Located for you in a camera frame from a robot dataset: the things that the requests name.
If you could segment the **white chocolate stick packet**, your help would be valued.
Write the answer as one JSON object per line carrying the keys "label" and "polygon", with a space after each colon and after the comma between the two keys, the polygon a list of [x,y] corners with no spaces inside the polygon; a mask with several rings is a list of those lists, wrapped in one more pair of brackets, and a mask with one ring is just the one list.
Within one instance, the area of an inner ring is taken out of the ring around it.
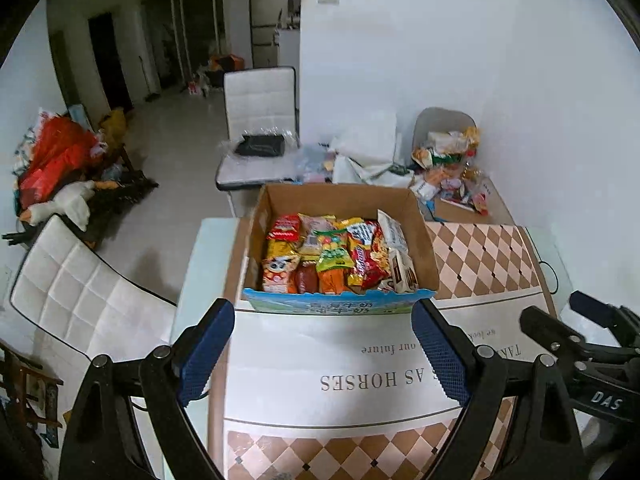
{"label": "white chocolate stick packet", "polygon": [[387,247],[390,275],[395,292],[398,294],[416,292],[419,288],[418,277],[401,224],[386,212],[378,210],[378,225]]}

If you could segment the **orange panda snack bag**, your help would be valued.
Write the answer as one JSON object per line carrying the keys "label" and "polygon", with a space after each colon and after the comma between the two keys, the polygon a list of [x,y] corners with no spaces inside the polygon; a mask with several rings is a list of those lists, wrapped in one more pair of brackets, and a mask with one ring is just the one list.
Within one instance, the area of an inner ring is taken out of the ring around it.
{"label": "orange panda snack bag", "polygon": [[272,294],[296,294],[295,274],[299,255],[267,258],[262,262],[262,290]]}

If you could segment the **dark red snack packet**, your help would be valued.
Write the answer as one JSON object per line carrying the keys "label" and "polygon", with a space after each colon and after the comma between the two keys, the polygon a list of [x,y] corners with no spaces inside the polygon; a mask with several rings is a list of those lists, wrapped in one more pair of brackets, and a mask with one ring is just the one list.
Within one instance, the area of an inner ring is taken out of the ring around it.
{"label": "dark red snack packet", "polygon": [[316,294],[319,291],[319,278],[314,261],[302,261],[295,271],[294,282],[297,292]]}

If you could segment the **orange seed packet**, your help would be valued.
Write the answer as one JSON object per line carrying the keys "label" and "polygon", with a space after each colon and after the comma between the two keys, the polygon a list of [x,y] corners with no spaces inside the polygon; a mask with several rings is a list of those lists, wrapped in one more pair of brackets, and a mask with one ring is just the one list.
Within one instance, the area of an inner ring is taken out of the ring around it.
{"label": "orange seed packet", "polygon": [[319,292],[323,295],[341,295],[348,291],[347,268],[333,268],[318,272]]}

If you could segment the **red green striped packet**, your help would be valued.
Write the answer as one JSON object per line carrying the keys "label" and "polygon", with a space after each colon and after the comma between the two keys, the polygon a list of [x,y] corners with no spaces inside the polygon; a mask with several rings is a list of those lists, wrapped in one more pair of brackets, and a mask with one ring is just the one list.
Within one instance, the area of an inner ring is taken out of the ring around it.
{"label": "red green striped packet", "polygon": [[302,220],[298,214],[285,214],[274,220],[273,226],[268,232],[268,240],[297,244],[302,232]]}

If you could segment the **green candy bag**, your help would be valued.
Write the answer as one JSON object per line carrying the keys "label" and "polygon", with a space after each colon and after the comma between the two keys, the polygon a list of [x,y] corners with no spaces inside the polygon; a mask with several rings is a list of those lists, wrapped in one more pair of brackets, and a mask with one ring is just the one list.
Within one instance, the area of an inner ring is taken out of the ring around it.
{"label": "green candy bag", "polygon": [[322,249],[316,263],[317,272],[333,268],[352,269],[355,266],[348,250],[346,230],[320,233],[318,239],[322,244]]}

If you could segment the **grey chair with snacks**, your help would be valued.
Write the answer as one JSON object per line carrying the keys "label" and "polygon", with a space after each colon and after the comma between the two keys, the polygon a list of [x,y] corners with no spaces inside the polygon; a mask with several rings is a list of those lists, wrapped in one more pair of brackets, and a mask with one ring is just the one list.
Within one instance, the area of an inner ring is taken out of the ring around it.
{"label": "grey chair with snacks", "polygon": [[411,147],[414,150],[432,148],[439,155],[463,154],[472,144],[465,133],[475,127],[474,119],[468,114],[427,107],[416,118]]}

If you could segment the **near white padded chair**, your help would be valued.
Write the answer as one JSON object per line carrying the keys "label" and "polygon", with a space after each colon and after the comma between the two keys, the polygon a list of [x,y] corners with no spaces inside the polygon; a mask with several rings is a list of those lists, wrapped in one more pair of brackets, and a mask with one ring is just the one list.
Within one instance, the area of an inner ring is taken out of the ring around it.
{"label": "near white padded chair", "polygon": [[29,322],[89,359],[142,359],[170,344],[176,306],[127,280],[57,214],[30,246],[10,304]]}

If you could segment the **white padded chair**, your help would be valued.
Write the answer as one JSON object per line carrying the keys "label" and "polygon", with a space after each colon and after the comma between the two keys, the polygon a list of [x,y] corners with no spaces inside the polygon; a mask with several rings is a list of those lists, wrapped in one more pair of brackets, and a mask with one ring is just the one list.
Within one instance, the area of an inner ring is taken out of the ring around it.
{"label": "white padded chair", "polygon": [[142,359],[170,344],[176,306],[127,280],[57,214],[30,246],[10,304],[29,322],[89,359]]}
{"label": "white padded chair", "polygon": [[[228,144],[216,173],[218,190],[232,192],[296,179],[299,135],[294,68],[225,74],[224,111]],[[283,153],[279,156],[243,156],[234,152],[247,136],[275,134],[283,136]]]}

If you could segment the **cardboard box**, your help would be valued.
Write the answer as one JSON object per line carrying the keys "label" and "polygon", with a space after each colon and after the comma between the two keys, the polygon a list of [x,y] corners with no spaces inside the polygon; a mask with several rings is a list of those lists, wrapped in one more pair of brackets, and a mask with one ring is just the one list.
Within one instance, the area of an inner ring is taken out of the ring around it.
{"label": "cardboard box", "polygon": [[407,312],[439,289],[413,192],[358,184],[267,184],[247,235],[242,296],[257,311]]}

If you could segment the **pale yellow snack packet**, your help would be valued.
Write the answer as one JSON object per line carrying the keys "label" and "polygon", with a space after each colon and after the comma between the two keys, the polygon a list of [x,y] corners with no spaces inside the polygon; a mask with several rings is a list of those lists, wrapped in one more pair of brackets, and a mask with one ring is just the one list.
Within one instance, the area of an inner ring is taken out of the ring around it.
{"label": "pale yellow snack packet", "polygon": [[320,233],[333,231],[335,228],[334,216],[313,217],[308,214],[299,214],[300,245],[298,253],[303,260],[317,260],[320,256],[322,244],[318,239]]}

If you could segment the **white tote bag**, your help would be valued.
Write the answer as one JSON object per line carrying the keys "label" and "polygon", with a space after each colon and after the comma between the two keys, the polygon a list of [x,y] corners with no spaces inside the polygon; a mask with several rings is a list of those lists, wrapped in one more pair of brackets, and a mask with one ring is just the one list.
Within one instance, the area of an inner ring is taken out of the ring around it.
{"label": "white tote bag", "polygon": [[349,157],[337,155],[332,172],[333,184],[361,184],[383,188],[408,188],[414,172],[393,162],[361,166]]}

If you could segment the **black bag on chair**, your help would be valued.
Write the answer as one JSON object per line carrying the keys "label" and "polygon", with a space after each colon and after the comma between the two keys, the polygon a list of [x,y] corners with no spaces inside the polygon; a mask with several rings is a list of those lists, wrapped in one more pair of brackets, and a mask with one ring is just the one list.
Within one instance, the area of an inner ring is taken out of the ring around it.
{"label": "black bag on chair", "polygon": [[273,158],[285,152],[285,140],[282,134],[244,134],[235,147],[234,154],[243,157]]}

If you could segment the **red bag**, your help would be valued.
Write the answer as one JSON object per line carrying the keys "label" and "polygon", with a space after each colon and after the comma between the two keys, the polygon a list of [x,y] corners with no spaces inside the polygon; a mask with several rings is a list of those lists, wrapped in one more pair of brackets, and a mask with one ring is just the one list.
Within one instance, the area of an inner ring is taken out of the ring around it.
{"label": "red bag", "polygon": [[98,145],[92,132],[68,117],[46,119],[32,150],[32,161],[18,179],[20,211],[47,202],[66,177],[91,167],[91,153]]}

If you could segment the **far white padded chair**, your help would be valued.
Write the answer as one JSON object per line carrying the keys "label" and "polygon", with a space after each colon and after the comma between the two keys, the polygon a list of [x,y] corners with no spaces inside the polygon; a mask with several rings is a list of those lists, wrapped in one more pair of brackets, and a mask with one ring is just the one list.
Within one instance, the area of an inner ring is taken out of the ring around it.
{"label": "far white padded chair", "polygon": [[[296,179],[299,135],[294,68],[225,74],[224,111],[228,144],[216,173],[218,190],[232,192]],[[283,136],[283,153],[279,156],[243,156],[234,152],[247,136],[275,134]]]}

